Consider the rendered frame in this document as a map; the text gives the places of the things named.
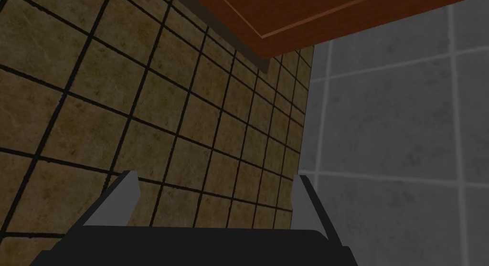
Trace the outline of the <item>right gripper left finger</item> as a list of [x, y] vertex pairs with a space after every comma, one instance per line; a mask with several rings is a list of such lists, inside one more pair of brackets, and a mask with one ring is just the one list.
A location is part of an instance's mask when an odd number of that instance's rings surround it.
[[126, 226], [140, 197], [138, 174], [126, 170], [78, 220], [80, 226]]

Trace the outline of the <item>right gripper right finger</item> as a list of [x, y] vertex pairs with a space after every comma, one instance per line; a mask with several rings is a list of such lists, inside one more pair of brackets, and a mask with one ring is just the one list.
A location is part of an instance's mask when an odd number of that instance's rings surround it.
[[306, 175], [294, 176], [291, 205], [291, 229], [318, 231], [333, 245], [342, 245], [332, 221]]

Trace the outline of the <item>brown wooden cabinet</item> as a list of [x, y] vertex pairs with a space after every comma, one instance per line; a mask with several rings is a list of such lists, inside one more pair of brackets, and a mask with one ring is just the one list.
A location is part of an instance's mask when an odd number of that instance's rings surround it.
[[179, 0], [258, 69], [272, 57], [462, 0]]

